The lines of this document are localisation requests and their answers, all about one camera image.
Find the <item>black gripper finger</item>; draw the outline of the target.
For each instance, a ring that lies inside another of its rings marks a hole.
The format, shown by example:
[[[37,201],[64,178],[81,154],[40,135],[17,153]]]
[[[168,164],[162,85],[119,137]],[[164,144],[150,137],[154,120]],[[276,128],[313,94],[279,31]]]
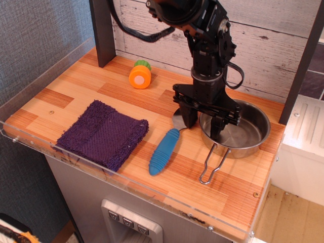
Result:
[[[179,104],[179,108],[184,124],[187,128],[191,128],[198,119],[197,110],[182,103]]]
[[[210,137],[213,140],[216,140],[227,124],[228,124],[228,120],[225,117],[221,117],[221,116],[213,117],[211,119]]]

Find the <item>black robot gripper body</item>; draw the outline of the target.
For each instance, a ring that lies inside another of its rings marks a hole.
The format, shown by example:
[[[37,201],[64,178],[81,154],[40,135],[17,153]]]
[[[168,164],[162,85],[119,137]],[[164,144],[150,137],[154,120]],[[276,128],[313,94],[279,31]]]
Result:
[[[193,78],[192,84],[175,84],[174,102],[185,104],[211,117],[221,116],[228,124],[240,122],[240,105],[225,91],[224,78],[199,80]]]

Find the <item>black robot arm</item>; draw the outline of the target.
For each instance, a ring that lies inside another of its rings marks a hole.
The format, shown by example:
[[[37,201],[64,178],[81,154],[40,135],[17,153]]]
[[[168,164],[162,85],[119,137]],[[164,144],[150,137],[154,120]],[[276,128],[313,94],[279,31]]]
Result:
[[[241,107],[225,91],[239,88],[227,82],[236,45],[230,36],[227,12],[218,1],[147,1],[150,14],[158,21],[184,32],[193,58],[191,85],[175,84],[174,101],[179,104],[185,126],[191,128],[197,113],[211,116],[210,136],[217,139],[228,124],[238,125]]]

